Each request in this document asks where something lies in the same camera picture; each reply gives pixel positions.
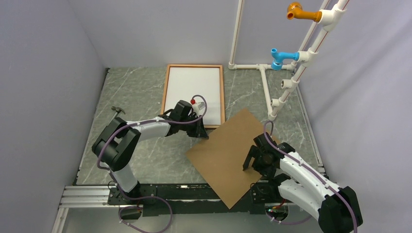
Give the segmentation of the brown backing board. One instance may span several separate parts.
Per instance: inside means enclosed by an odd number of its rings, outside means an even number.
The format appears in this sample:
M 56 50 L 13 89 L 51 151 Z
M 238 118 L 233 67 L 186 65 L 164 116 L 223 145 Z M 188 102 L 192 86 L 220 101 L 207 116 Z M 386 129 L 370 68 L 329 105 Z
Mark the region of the brown backing board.
M 186 152 L 186 157 L 228 209 L 249 191 L 262 175 L 243 163 L 263 133 L 263 124 L 247 108 L 241 109 L 224 124 Z

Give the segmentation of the orange pipe elbow fitting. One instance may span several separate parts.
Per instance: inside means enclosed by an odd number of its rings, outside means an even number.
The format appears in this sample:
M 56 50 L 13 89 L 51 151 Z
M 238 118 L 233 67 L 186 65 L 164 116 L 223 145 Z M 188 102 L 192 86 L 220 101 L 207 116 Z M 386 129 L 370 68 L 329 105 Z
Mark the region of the orange pipe elbow fitting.
M 292 2 L 287 8 L 287 19 L 307 19 L 314 22 L 319 22 L 322 18 L 322 12 L 309 12 L 302 8 L 302 5 L 298 2 Z

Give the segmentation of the blue pipe elbow fitting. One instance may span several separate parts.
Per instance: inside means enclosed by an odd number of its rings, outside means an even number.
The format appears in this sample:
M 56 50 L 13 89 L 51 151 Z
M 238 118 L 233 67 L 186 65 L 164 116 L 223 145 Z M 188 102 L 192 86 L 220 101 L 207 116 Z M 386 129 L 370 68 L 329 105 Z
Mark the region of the blue pipe elbow fitting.
M 273 57 L 273 62 L 271 68 L 273 70 L 279 71 L 283 67 L 283 61 L 286 59 L 292 59 L 294 61 L 299 60 L 299 52 L 289 53 L 289 52 L 279 52 L 276 48 L 271 49 L 271 56 Z

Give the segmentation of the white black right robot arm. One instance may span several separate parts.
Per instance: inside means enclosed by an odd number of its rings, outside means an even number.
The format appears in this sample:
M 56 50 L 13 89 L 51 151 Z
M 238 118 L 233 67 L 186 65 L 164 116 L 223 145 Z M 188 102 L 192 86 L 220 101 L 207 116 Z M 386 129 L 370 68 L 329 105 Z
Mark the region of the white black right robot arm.
M 363 219 L 355 190 L 341 187 L 311 167 L 288 143 L 268 133 L 254 138 L 243 164 L 262 175 L 251 185 L 254 203 L 290 201 L 317 220 L 324 233 L 356 233 Z

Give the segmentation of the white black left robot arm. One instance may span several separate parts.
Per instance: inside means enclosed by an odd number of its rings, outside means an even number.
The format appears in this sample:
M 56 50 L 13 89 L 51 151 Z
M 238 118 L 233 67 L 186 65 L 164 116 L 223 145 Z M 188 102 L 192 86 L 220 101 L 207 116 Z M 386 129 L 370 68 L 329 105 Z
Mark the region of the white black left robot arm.
M 129 165 L 140 141 L 167 137 L 183 131 L 188 137 L 208 139 L 203 123 L 207 112 L 205 100 L 180 100 L 174 108 L 155 118 L 143 121 L 125 121 L 115 117 L 100 133 L 91 147 L 98 157 L 97 167 L 108 171 L 119 185 L 120 197 L 128 204 L 141 197 L 140 183 Z

